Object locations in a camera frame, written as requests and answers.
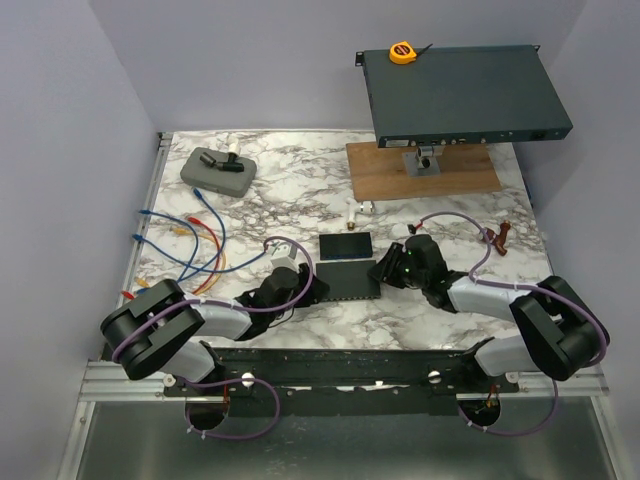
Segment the black TP-Link network switch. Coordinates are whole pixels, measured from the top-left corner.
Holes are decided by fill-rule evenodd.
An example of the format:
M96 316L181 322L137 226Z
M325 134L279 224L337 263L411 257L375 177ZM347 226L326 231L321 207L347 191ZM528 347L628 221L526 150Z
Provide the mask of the black TP-Link network switch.
M380 283L368 275L375 264L374 260L318 263L316 277L329 286L323 301L379 299Z

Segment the red-brown handle tool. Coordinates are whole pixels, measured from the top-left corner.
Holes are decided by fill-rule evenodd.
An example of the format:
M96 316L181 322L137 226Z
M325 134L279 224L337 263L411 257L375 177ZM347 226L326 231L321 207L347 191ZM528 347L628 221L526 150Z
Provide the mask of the red-brown handle tool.
M506 248L506 241L510 230L511 223L508 220L503 221L499 225L498 232L494 231L491 228L484 229L484 233L488 237L488 243L494 247L494 249L500 256L506 256L508 253L508 250Z

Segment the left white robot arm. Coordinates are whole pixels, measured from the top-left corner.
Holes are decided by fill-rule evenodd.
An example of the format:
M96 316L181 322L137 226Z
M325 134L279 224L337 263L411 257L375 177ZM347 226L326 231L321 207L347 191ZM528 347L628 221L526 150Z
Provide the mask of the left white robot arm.
M174 280L162 280L109 314L101 333L131 380L156 372L187 379L201 395L214 393L222 380L219 360L198 334L248 341L265 333L280 314L324 300L330 286L307 264L296 271L277 267L259 287L232 299L201 299Z

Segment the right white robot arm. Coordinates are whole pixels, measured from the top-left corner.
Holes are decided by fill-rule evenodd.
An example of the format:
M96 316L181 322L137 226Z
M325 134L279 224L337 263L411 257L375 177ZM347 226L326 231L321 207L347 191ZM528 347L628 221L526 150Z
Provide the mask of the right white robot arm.
M473 279L450 269L428 235L392 243L368 275L394 288L417 289L436 309L516 325L516 335L489 339L471 349L472 360L459 371L462 384L474 392L510 372L539 371L565 381L601 359L610 342L600 321L561 277L549 276L534 285Z

